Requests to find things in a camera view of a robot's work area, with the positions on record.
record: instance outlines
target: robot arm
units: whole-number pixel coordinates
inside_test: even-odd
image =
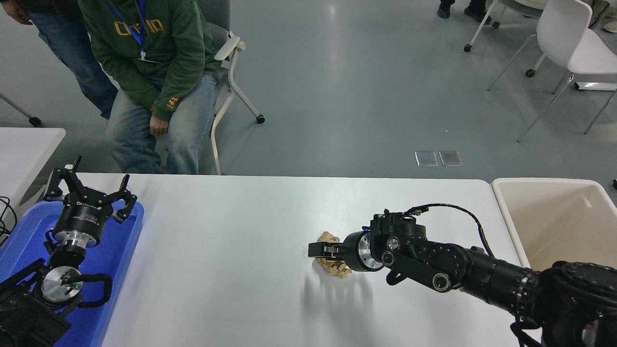
[[[76,171],[81,157],[71,168],[54,169],[49,177],[46,201],[63,201],[62,212],[43,243],[50,257],[38,259],[0,283],[0,346],[52,346],[71,327],[66,316],[77,307],[99,307],[108,302],[112,278],[107,274],[82,274],[79,266],[86,249],[97,246],[109,217],[119,223],[131,213],[137,196],[127,190],[129,176],[112,194],[85,187]],[[60,181],[68,187],[63,195]],[[114,212],[113,203],[125,205]],[[102,282],[97,301],[84,302],[84,283]]]
[[[409,211],[385,210],[342,243],[309,244],[308,256],[343,260],[360,272],[387,267],[390,285],[410,278],[440,293],[458,289],[473,295],[515,316],[511,329],[527,346],[541,346],[522,331],[536,328],[543,329],[547,347],[614,346],[617,270],[557,262],[543,272],[533,271],[481,248],[429,241],[426,228]]]

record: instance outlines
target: crumpled paper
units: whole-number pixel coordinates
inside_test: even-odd
[[[323,232],[317,239],[317,242],[341,242],[341,239],[330,234],[329,232]],[[330,276],[346,278],[347,275],[351,274],[351,269],[347,267],[347,264],[345,264],[344,261],[332,261],[324,258],[317,258],[317,262],[319,262],[319,265],[321,265],[321,267],[326,270]]]

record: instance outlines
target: blue plastic tray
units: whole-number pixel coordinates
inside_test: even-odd
[[[123,201],[114,204],[114,208],[122,208]],[[60,213],[62,202],[40,202],[26,212],[15,230],[0,249],[0,282],[29,265],[38,258],[45,259],[49,254],[43,246],[45,233],[52,229]],[[98,347],[103,342],[109,319],[122,280],[126,274],[131,256],[135,250],[144,216],[144,208],[136,203],[129,218],[122,224],[109,219],[101,238],[101,243],[87,249],[86,259],[80,265],[83,274],[108,274],[114,285],[112,296],[105,305],[92,309],[76,308],[67,316],[72,324],[67,333],[56,343],[56,346],[66,347]],[[84,301],[96,301],[101,298],[103,286],[100,283],[86,283],[81,291]]]

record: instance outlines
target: hand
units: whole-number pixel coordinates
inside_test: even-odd
[[[156,107],[154,105],[150,106],[150,111],[154,112]],[[152,116],[150,118],[150,134],[154,136],[159,136],[166,134],[169,131],[169,122],[164,120],[160,120],[157,117]]]
[[[22,9],[16,0],[6,0],[2,3],[2,7],[7,15],[13,17],[20,24],[32,25],[28,13]]]

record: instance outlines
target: chair armrest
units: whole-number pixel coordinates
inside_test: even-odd
[[[244,42],[240,41],[240,36],[232,36],[227,40],[227,42],[218,50],[217,55],[214,56],[214,59],[217,61],[223,61],[230,56],[231,52],[234,49],[238,48],[243,50],[246,47]]]

